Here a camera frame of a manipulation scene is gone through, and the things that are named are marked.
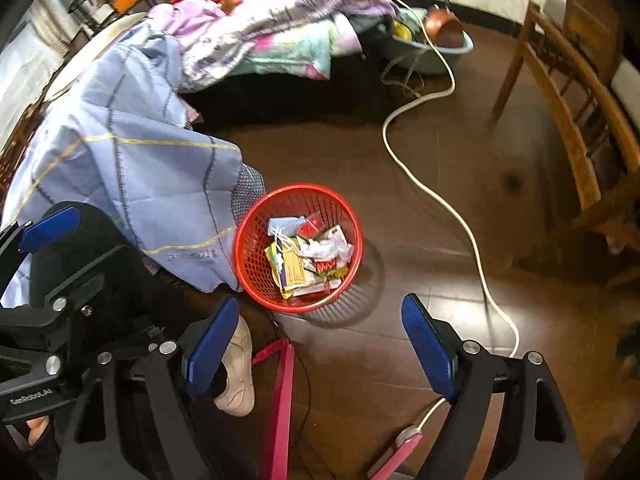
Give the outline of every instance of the wooden floor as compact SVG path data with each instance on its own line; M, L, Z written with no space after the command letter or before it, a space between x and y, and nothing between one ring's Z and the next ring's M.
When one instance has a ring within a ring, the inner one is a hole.
M390 143L473 229L492 295L520 329L518 354L535 349L547 360L588 478L596 479L640 418L640 380L629 378L615 357L620 337L640 318L638 285L602 288L621 260L596 236L574 240L557 261L533 270L512 265L515 254L577 211L577 198L558 134L526 69L499 124L487 130L515 41L482 28L468 31L475 49L454 69L455 94L400 117L390 127ZM445 84L427 81L427 91ZM436 399L401 325L405 294L416 292L432 316L494 352L508 354L513 333L493 312L487 317L462 228L395 166L378 124L326 118L233 128L223 136L264 175L268 190L300 181L324 184L341 193L362 222L364 262L348 297L305 319L279 317L310 377L312 408L299 445L309 472L316 480L333 478L331 471L339 479L362 478L390 439ZM295 156L276 156L278 147L295 147L279 152ZM260 348L273 337L271 329L244 301L254 348ZM259 449L274 364L256 368L254 379L254 412L228 421L247 450ZM294 379L295 442L308 403L299 362ZM442 407L426 425L408 461L414 470L446 412ZM469 479L482 478L499 413L496 398ZM290 478L309 478L293 450Z

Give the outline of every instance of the chair leg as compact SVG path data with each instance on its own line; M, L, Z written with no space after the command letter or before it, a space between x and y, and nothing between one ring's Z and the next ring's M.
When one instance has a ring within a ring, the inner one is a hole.
M513 59L511 60L511 64L509 65L509 69L507 70L507 75L504 77L504 81L502 82L502 86L500 87L500 91L498 92L498 97L495 100L494 108L491 111L491 116L494 121L497 121L504 110L504 105L507 104L507 100L511 95L511 91L513 90L513 86L516 84L516 79L518 78L518 74L520 73L520 69L522 68L522 54L520 53L520 44L516 47L516 52L513 55Z

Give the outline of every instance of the sneaker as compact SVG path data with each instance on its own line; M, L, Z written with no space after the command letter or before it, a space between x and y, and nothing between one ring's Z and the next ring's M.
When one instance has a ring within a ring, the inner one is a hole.
M240 316L234 336L222 356L222 364L226 368L226 389L215 399L215 403L223 412L245 416L254 408L251 352L251 332L244 318Z

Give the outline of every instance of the beige cushion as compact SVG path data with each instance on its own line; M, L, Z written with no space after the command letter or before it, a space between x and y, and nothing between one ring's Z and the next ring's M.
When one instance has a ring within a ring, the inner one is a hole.
M123 16L96 34L58 74L58 77L49 87L44 101L51 102L69 90L73 82L78 79L78 76L94 59L98 59L126 30L141 22L145 16L145 12Z

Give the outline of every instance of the yellow object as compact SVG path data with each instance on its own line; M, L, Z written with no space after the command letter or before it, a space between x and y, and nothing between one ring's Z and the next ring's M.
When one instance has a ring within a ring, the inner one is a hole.
M405 24L394 20L394 36L401 40L413 41L414 37L411 34L411 30Z

